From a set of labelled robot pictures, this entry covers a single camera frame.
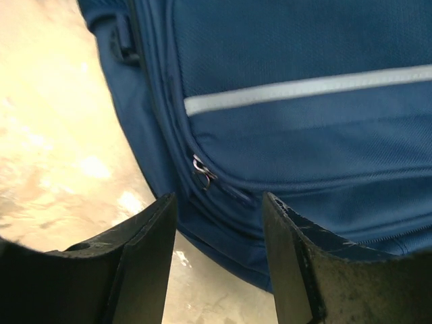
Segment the navy blue student backpack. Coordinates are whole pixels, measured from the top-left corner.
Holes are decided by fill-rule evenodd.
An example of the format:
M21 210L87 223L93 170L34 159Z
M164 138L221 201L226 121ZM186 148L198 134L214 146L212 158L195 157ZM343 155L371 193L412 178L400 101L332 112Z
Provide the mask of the navy blue student backpack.
M178 229L271 291L271 192L355 243L431 246L430 1L80 1Z

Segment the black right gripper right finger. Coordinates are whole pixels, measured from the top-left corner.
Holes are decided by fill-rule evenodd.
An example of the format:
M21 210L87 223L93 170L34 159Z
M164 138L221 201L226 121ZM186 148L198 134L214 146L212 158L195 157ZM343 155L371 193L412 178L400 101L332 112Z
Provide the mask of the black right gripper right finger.
M431 251L406 256L346 240L263 197L280 323L430 323Z

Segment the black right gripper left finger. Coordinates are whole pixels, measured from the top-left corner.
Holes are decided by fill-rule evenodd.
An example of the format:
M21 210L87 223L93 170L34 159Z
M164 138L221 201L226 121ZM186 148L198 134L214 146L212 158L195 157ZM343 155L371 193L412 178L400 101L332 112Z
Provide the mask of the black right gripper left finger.
M167 194L64 251L2 239L1 322L160 323L176 222Z

